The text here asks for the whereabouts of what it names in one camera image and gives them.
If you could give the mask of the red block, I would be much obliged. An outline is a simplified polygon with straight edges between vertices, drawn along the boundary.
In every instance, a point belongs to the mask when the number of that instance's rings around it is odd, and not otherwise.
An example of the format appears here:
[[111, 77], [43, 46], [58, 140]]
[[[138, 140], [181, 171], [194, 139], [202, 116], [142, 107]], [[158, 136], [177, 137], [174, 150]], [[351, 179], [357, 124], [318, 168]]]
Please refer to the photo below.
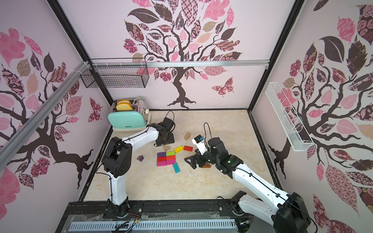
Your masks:
[[171, 156], [167, 156], [166, 157], [166, 160], [167, 161], [170, 161], [170, 160], [175, 160], [176, 158], [175, 158], [175, 155], [171, 155]]
[[184, 146], [184, 150], [192, 152], [193, 151], [193, 147], [191, 147], [191, 146]]
[[167, 157], [166, 156], [162, 156], [162, 157], [158, 157], [157, 158], [157, 162], [165, 162], [167, 161]]

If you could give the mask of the lime green block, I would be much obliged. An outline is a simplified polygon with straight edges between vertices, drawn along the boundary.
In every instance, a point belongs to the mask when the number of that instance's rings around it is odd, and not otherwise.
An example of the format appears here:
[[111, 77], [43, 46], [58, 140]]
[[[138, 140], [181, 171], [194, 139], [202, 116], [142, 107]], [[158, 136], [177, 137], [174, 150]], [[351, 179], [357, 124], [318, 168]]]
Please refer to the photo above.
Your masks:
[[166, 152], [166, 156], [173, 156], [173, 155], [176, 155], [175, 151]]

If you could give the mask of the yellow block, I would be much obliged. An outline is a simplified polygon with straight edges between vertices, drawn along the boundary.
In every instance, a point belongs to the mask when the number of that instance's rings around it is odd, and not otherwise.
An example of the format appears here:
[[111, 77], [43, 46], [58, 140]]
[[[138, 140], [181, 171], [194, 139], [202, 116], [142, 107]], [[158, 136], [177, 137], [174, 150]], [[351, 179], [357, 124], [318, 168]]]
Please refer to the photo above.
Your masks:
[[184, 147], [183, 146], [178, 146], [178, 147], [176, 147], [175, 149], [174, 149], [174, 152], [175, 153], [179, 153], [179, 152], [181, 152], [181, 151], [183, 151], [184, 150]]

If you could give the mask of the purple rectangular block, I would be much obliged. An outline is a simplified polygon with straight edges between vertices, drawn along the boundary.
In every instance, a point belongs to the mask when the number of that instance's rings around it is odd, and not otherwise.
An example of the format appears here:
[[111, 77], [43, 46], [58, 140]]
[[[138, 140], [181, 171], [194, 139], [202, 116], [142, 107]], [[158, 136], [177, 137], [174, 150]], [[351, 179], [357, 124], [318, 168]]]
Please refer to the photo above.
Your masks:
[[166, 152], [159, 152], [157, 153], [157, 157], [166, 157], [167, 153]]

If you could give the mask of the magenta block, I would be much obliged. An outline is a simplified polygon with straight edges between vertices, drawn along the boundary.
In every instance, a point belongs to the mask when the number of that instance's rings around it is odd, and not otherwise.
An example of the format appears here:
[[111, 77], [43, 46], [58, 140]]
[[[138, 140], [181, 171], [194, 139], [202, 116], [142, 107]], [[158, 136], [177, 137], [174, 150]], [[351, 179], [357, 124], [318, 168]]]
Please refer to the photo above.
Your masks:
[[167, 160], [166, 161], [166, 165], [173, 165], [176, 163], [176, 160], [175, 159], [172, 159], [172, 160]]
[[167, 165], [167, 162], [166, 161], [157, 161], [156, 165], [158, 167], [163, 167], [163, 166], [166, 166]]

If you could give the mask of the purple triangle block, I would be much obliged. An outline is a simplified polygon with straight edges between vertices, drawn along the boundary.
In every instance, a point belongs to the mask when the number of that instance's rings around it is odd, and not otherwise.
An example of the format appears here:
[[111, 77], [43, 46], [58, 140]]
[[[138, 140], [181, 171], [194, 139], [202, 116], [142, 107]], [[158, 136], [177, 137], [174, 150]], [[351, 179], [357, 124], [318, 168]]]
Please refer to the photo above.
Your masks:
[[140, 155], [137, 160], [139, 160], [140, 162], [142, 162], [144, 160], [144, 156], [143, 155]]

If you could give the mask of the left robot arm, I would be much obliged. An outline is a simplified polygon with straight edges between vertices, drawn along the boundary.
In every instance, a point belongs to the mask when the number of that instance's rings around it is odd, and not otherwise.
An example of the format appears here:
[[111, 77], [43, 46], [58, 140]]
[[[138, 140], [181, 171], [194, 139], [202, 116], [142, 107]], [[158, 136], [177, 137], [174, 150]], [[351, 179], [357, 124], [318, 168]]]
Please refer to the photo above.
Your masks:
[[102, 164], [110, 183], [111, 214], [124, 217], [129, 211], [125, 175], [132, 164], [132, 153], [153, 141], [157, 147], [174, 143], [174, 128], [175, 123], [153, 123], [132, 136], [110, 140]]

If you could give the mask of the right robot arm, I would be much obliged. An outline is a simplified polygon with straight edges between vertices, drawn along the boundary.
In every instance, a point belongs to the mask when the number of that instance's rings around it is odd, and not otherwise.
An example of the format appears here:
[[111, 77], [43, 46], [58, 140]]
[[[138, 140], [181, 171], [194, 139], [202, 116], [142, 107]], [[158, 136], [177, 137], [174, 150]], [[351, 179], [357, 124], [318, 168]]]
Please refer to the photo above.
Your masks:
[[257, 196], [253, 198], [245, 192], [238, 192], [231, 199], [234, 214], [254, 215], [272, 225], [277, 233], [307, 231], [313, 220], [299, 194], [289, 194], [261, 178], [243, 160], [230, 154], [219, 137], [206, 141], [197, 136], [191, 141], [196, 146], [195, 154], [185, 161], [193, 169], [206, 164], [215, 165], [222, 174], [243, 184]]

